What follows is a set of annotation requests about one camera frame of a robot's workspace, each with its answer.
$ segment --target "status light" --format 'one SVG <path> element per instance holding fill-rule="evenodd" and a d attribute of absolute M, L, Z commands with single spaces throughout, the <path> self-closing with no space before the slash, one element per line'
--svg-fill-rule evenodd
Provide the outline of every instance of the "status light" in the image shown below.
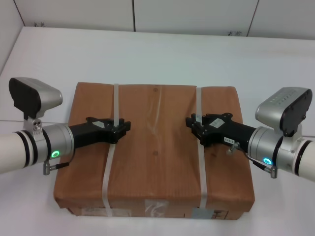
<path fill-rule="evenodd" d="M 272 164 L 271 160 L 269 160 L 268 158 L 264 158 L 263 161 L 268 165 Z"/>
<path fill-rule="evenodd" d="M 52 158 L 55 158 L 57 156 L 59 156 L 60 152 L 59 151 L 54 151 L 52 154 L 51 154 L 51 157 Z"/>

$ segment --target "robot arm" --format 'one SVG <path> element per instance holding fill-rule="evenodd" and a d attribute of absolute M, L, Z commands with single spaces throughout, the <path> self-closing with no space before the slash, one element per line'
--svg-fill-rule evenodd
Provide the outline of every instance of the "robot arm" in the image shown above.
<path fill-rule="evenodd" d="M 277 177 L 277 169 L 315 181 L 315 143 L 305 140 L 301 122 L 312 101 L 306 88 L 282 88 L 261 103 L 255 117 L 271 128 L 253 128 L 232 121 L 232 114 L 206 114 L 202 123 L 186 118 L 186 126 L 207 147 L 214 143 L 241 150 L 257 167 Z"/>
<path fill-rule="evenodd" d="M 55 124 L 42 127 L 40 118 L 63 101 L 59 90 L 30 78 L 12 78 L 9 90 L 14 106 L 24 114 L 24 130 L 0 137 L 0 174 L 44 163 L 44 174 L 69 165 L 50 166 L 49 160 L 74 155 L 76 148 L 97 142 L 115 144 L 130 130 L 130 122 L 87 118 L 74 126 Z M 206 114 L 197 122 L 195 114 L 186 126 L 207 147 L 215 143 L 230 146 L 229 153 L 242 151 L 257 167 L 277 177 L 277 169 L 315 181 L 315 142 L 305 140 L 301 121 L 311 104 L 312 91 L 282 88 L 256 111 L 256 119 L 269 126 L 253 128 L 232 121 L 233 115 Z"/>
<path fill-rule="evenodd" d="M 49 160 L 74 155 L 77 148 L 106 142 L 116 144 L 130 130 L 130 122 L 88 117 L 86 123 L 68 126 L 54 124 L 42 127 L 39 118 L 63 102 L 61 92 L 39 80 L 12 78 L 9 90 L 14 106 L 24 114 L 24 130 L 0 137 L 0 174 L 44 163 L 44 175 L 68 166 L 50 166 Z"/>

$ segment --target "barcode sticker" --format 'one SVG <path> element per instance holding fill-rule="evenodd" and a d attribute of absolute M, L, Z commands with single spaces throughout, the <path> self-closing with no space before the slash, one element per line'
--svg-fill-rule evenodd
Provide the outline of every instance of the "barcode sticker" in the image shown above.
<path fill-rule="evenodd" d="M 235 141 L 233 139 L 229 139 L 227 137 L 224 137 L 224 141 L 229 144 L 235 144 Z"/>

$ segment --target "black ring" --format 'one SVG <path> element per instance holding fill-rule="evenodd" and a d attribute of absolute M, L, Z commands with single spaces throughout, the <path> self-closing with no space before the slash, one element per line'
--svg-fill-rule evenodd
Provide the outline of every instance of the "black ring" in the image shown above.
<path fill-rule="evenodd" d="M 306 147 L 310 144 L 311 140 L 307 140 L 303 146 L 301 147 L 300 151 L 299 151 L 299 154 L 296 158 L 296 162 L 295 162 L 295 167 L 294 167 L 294 173 L 299 176 L 299 167 L 300 167 L 300 163 L 301 163 L 301 159 L 302 159 L 302 156 L 303 156 L 303 153 L 306 149 Z"/>
<path fill-rule="evenodd" d="M 31 141 L 31 145 L 33 146 L 34 158 L 33 158 L 33 163 L 31 165 L 34 165 L 34 164 L 36 164 L 36 162 L 38 160 L 37 145 L 36 145 L 34 137 L 31 135 L 31 133 L 29 131 L 23 130 L 23 132 L 26 133 L 26 135 L 29 137 L 29 139 Z"/>
<path fill-rule="evenodd" d="M 277 166 L 277 155 L 278 155 L 278 151 L 279 151 L 279 148 L 280 148 L 280 146 L 282 144 L 283 139 L 284 139 L 283 136 L 281 138 L 279 138 L 279 140 L 278 140 L 278 142 L 276 144 L 274 153 L 272 154 L 272 165 L 273 166 Z"/>
<path fill-rule="evenodd" d="M 43 135 L 46 139 L 46 144 L 47 144 L 47 159 L 46 159 L 46 161 L 48 161 L 50 159 L 50 156 L 51 156 L 51 144 L 50 144 L 49 137 L 48 137 L 48 135 L 44 129 L 43 129 Z"/>
<path fill-rule="evenodd" d="M 23 144 L 24 144 L 26 158 L 25 158 L 25 165 L 24 165 L 23 168 L 25 168 L 30 163 L 30 148 L 29 148 L 29 144 L 28 144 L 28 141 L 26 140 L 25 136 L 21 132 L 17 131 L 16 133 L 20 136 L 20 138 L 22 139 Z"/>

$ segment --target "green led ring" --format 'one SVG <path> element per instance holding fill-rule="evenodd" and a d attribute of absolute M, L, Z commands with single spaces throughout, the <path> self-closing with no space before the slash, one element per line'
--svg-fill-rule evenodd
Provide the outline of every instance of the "green led ring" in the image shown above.
<path fill-rule="evenodd" d="M 52 154 L 51 154 L 51 157 L 52 158 L 55 158 L 57 156 L 59 156 L 60 152 L 59 151 L 54 151 Z"/>

